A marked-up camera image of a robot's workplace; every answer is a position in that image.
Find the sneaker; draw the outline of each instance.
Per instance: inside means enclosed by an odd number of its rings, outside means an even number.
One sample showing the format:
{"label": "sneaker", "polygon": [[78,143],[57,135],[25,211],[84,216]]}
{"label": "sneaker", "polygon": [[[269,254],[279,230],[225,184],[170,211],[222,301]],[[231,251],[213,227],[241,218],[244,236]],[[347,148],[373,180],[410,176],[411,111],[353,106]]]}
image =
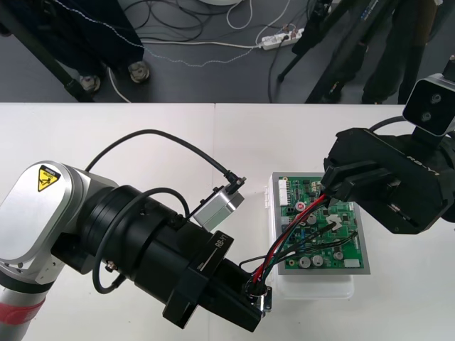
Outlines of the sneaker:
{"label": "sneaker", "polygon": [[98,76],[79,76],[79,83],[89,94],[94,94],[100,89],[101,79]]}
{"label": "sneaker", "polygon": [[128,67],[129,76],[135,83],[142,83],[149,79],[150,69],[149,66],[143,62],[136,62]]}
{"label": "sneaker", "polygon": [[325,94],[324,96],[322,96],[321,101],[319,103],[321,103],[321,104],[338,104],[339,102],[341,102],[341,97],[343,96],[341,90],[343,89],[343,86],[344,85],[340,84],[339,82],[336,82],[332,86],[332,88],[330,89],[328,94]]}
{"label": "sneaker", "polygon": [[0,36],[9,37],[11,32],[5,26],[0,23]]}

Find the cable on floor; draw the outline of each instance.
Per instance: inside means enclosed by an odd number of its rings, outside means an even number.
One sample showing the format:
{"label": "cable on floor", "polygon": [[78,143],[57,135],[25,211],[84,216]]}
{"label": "cable on floor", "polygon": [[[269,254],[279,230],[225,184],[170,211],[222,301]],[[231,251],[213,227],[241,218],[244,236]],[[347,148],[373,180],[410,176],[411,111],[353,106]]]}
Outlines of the cable on floor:
{"label": "cable on floor", "polygon": [[157,55],[155,54],[152,50],[150,50],[149,48],[147,48],[146,46],[142,46],[142,45],[139,45],[139,44],[136,44],[136,43],[132,43],[131,41],[129,41],[128,39],[126,39],[124,36],[122,36],[120,33],[117,32],[117,30],[115,28],[113,28],[112,26],[110,26],[109,24],[107,23],[104,23],[102,21],[98,21],[98,20],[94,20],[92,18],[89,18],[87,17],[84,13],[82,13],[81,11],[78,11],[77,9],[72,9],[70,7],[67,7],[66,5],[62,4],[59,0],[52,0],[53,2],[55,2],[56,4],[62,6],[64,9],[66,9],[67,11],[72,11],[72,12],[75,12],[77,14],[79,14],[80,16],[82,16],[85,20],[88,20],[90,22],[93,22],[93,23],[98,23],[100,25],[103,25],[103,26],[106,26],[108,27],[110,30],[112,30],[116,36],[118,36],[119,38],[121,38],[122,40],[124,40],[126,43],[132,45],[132,46],[136,46],[137,48],[142,48],[144,49],[145,51],[147,51],[152,57],[155,57],[155,58],[160,58],[160,59],[164,59],[164,60],[167,60],[171,63],[182,63],[188,67],[204,67],[208,64],[212,64],[212,63],[217,63],[217,64],[228,64],[228,63],[232,63],[233,61],[237,60],[237,59],[240,59],[242,57],[245,57],[246,55],[249,55],[251,53],[251,51],[254,50],[254,48],[250,48],[247,52],[241,54],[241,55],[238,55],[237,57],[233,57],[229,60],[208,60],[202,64],[190,64],[188,62],[186,62],[185,60],[174,60],[174,59],[171,59],[171,58],[168,58],[168,57],[164,57],[162,55]]}
{"label": "cable on floor", "polygon": [[256,40],[255,40],[255,44],[256,44],[256,45],[259,45],[259,38],[260,38],[261,35],[264,33],[264,31],[267,30],[269,26],[273,25],[273,24],[276,23],[279,19],[282,18],[282,16],[286,13],[287,8],[289,7],[289,4],[290,4],[290,3],[291,3],[291,0],[287,0],[286,6],[284,7],[283,12],[278,16],[278,18],[276,18],[276,19],[273,20],[271,23],[269,23],[267,26],[265,26],[265,27],[257,34]]}
{"label": "cable on floor", "polygon": [[219,41],[182,42],[182,41],[152,41],[152,40],[141,39],[141,42],[144,44],[162,44],[162,45],[220,45],[220,46],[228,46],[231,48],[246,48],[246,49],[259,47],[259,46],[246,46],[246,45],[221,43]]}
{"label": "cable on floor", "polygon": [[240,5],[240,3],[242,2],[243,0],[240,0],[239,2],[237,2],[234,6],[232,6],[229,11],[227,11],[226,13],[226,21],[227,21],[227,24],[229,25],[229,27],[235,29],[235,30],[242,30],[243,28],[246,28],[250,23],[251,23],[251,20],[253,19],[253,0],[250,0],[250,18],[248,19],[247,23],[243,26],[240,26],[240,27],[236,27],[234,25],[232,25],[229,21],[229,15],[230,15],[230,12],[237,6]]}
{"label": "cable on floor", "polygon": [[114,79],[112,77],[112,70],[110,67],[107,68],[107,73],[109,73],[109,79],[111,79],[111,84],[112,87],[114,88],[115,92],[126,102],[126,103],[131,103],[129,99],[127,99],[115,86]]}

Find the warning label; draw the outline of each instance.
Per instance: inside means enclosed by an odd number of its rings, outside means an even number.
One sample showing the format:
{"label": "warning label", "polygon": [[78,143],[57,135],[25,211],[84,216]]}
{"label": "warning label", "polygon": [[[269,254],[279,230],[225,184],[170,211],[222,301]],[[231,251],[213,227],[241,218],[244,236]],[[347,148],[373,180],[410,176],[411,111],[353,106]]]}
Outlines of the warning label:
{"label": "warning label", "polygon": [[46,166],[41,166],[38,177],[38,192],[45,190],[53,183],[56,183],[58,179],[60,179],[60,174],[47,168]]}

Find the camera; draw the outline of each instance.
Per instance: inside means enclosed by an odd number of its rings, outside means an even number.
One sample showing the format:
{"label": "camera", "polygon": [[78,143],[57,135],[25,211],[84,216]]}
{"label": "camera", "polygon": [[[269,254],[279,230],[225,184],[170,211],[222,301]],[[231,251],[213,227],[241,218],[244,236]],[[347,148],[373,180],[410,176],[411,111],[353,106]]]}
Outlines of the camera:
{"label": "camera", "polygon": [[454,61],[452,56],[444,74],[419,80],[403,111],[408,122],[434,136],[455,130]]}

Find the capacitor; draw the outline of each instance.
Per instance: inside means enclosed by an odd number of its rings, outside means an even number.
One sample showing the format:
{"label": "capacitor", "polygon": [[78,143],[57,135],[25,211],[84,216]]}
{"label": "capacitor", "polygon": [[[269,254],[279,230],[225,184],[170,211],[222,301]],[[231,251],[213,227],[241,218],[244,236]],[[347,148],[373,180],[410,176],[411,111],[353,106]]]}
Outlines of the capacitor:
{"label": "capacitor", "polygon": [[321,266],[324,263],[324,258],[317,254],[316,256],[313,256],[313,258],[311,258],[311,263],[313,263],[314,266]]}
{"label": "capacitor", "polygon": [[305,207],[306,207],[305,202],[302,202],[302,201],[299,201],[295,206],[296,211],[298,211],[298,212],[303,212],[305,210]]}
{"label": "capacitor", "polygon": [[309,215],[308,219],[306,220],[306,223],[307,223],[308,225],[314,225],[314,224],[316,224],[316,221],[317,221],[316,216],[315,216],[314,214],[311,213],[311,214]]}
{"label": "capacitor", "polygon": [[335,252],[333,254],[333,258],[336,259],[337,261],[340,261],[341,259],[344,258],[344,254],[343,252],[339,251],[339,252]]}
{"label": "capacitor", "polygon": [[307,269],[309,268],[311,265],[311,261],[310,261],[310,258],[308,257],[301,257],[299,259],[299,266],[303,269]]}

